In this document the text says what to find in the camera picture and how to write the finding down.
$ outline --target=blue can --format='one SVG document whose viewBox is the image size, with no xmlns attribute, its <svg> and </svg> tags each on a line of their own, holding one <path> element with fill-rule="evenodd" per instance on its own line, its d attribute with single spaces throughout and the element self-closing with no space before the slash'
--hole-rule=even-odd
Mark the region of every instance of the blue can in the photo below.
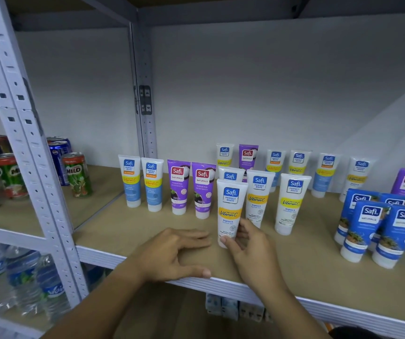
<svg viewBox="0 0 405 339">
<path fill-rule="evenodd" d="M 66 137 L 47 137 L 46 140 L 47 140 L 48 144 L 51 144 L 51 143 L 56 142 L 56 141 L 65 141 L 69 145 L 69 152 L 72 152 L 71 142 Z"/>
<path fill-rule="evenodd" d="M 53 164 L 59 177 L 60 185 L 69 185 L 68 174 L 62 161 L 62 156 L 69 153 L 70 147 L 67 141 L 54 141 L 49 144 L 50 153 L 52 154 Z"/>
</svg>

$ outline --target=white wall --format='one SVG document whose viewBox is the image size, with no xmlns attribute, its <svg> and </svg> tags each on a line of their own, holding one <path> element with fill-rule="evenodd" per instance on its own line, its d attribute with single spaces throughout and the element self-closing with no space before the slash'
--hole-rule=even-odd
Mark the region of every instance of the white wall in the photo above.
<svg viewBox="0 0 405 339">
<path fill-rule="evenodd" d="M 365 154 L 380 191 L 405 166 L 405 14 L 158 27 L 152 49 L 159 158 L 215 163 L 217 142 L 259 144 L 259 169 L 268 148 Z"/>
<path fill-rule="evenodd" d="M 127 29 L 17 39 L 46 135 L 68 136 L 91 164 L 118 167 L 118 154 L 138 155 Z"/>
</svg>

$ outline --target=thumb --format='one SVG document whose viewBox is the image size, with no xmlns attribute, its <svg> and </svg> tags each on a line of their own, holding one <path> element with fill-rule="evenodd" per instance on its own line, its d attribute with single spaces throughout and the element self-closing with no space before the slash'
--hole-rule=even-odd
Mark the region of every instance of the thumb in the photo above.
<svg viewBox="0 0 405 339">
<path fill-rule="evenodd" d="M 233 238 L 224 235 L 220 238 L 220 241 L 228 248 L 232 256 L 235 257 L 239 252 L 242 252 L 239 244 Z"/>
<path fill-rule="evenodd" d="M 211 276 L 212 274 L 208 268 L 200 265 L 186 265 L 177 268 L 176 279 L 184 277 L 211 278 Z"/>
</svg>

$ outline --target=yellow label band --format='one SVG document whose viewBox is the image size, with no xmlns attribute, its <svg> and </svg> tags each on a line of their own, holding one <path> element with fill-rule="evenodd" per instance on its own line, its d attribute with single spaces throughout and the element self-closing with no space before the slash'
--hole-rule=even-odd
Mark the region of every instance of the yellow label band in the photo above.
<svg viewBox="0 0 405 339">
<path fill-rule="evenodd" d="M 140 182 L 140 175 L 135 177 L 123 176 L 123 182 L 126 184 L 137 184 Z"/>
<path fill-rule="evenodd" d="M 231 160 L 221 160 L 221 159 L 217 160 L 217 164 L 221 165 L 221 166 L 229 166 L 231 164 L 231 162 L 232 162 L 232 159 Z"/>
<path fill-rule="evenodd" d="M 267 196 L 258 196 L 258 195 L 248 194 L 246 199 L 248 201 L 250 201 L 251 203 L 255 203 L 256 205 L 263 205 L 263 204 L 267 203 L 268 195 Z"/>
<path fill-rule="evenodd" d="M 305 167 L 297 168 L 296 166 L 289 166 L 289 172 L 294 175 L 302 175 L 305 173 Z"/>
<path fill-rule="evenodd" d="M 229 219 L 229 220 L 238 219 L 240 217 L 241 212 L 242 212 L 242 208 L 237 209 L 237 210 L 230 210 L 230 209 L 220 207 L 220 209 L 218 210 L 218 214 L 220 214 L 220 216 L 222 218 Z"/>
<path fill-rule="evenodd" d="M 145 178 L 145 186 L 149 188 L 159 188 L 162 185 L 162 179 L 147 179 Z"/>
<path fill-rule="evenodd" d="M 324 177 L 333 176 L 336 170 L 317 169 L 317 174 Z"/>
<path fill-rule="evenodd" d="M 279 200 L 279 203 L 287 208 L 300 208 L 301 206 L 301 200 L 294 200 L 291 198 L 281 198 Z"/>
<path fill-rule="evenodd" d="M 355 175 L 348 175 L 346 177 L 347 181 L 353 182 L 353 183 L 364 183 L 365 180 L 367 180 L 367 176 L 355 176 Z"/>
<path fill-rule="evenodd" d="M 281 171 L 282 165 L 267 165 L 266 169 L 272 173 L 278 173 Z"/>
</svg>

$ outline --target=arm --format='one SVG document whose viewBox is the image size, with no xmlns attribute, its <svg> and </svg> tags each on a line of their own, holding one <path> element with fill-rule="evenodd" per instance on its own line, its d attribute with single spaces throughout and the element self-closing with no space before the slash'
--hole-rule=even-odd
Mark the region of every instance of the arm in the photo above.
<svg viewBox="0 0 405 339">
<path fill-rule="evenodd" d="M 245 247 L 239 238 L 248 239 Z M 262 300 L 285 339 L 330 338 L 286 285 L 275 244 L 249 220 L 240 219 L 237 238 L 221 237 L 245 283 Z"/>
<path fill-rule="evenodd" d="M 169 281 L 184 277 L 210 278 L 201 266 L 181 266 L 177 254 L 181 249 L 210 245 L 208 233 L 198 230 L 166 229 L 140 247 L 50 329 L 44 339 L 111 338 L 129 301 L 145 282 Z"/>
</svg>

